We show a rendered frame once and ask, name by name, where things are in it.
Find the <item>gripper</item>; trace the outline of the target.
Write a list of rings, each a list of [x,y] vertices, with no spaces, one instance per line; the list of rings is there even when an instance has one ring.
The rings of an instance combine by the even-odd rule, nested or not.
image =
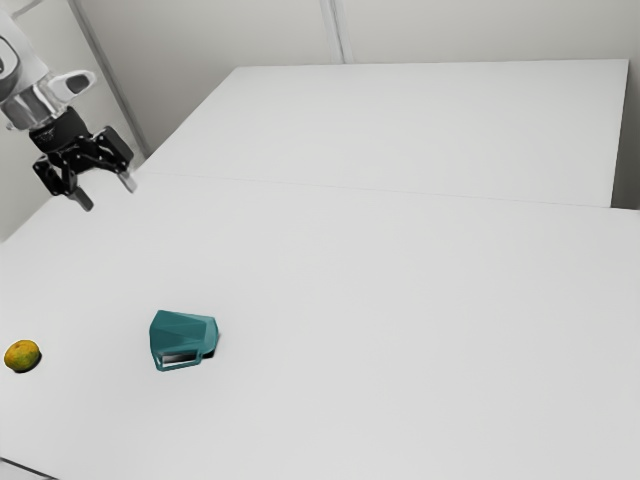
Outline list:
[[[134,153],[111,126],[91,136],[79,113],[69,106],[28,135],[42,152],[33,170],[52,196],[65,196],[90,212],[94,203],[80,187],[78,176],[94,169],[115,174],[130,193],[135,192],[137,184],[129,172]]]

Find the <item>teal faceted mug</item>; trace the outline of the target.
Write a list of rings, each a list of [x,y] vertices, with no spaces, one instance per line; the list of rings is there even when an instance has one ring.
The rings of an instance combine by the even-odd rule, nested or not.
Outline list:
[[[149,326],[150,352],[160,372],[196,366],[212,358],[219,338],[212,316],[158,310]]]

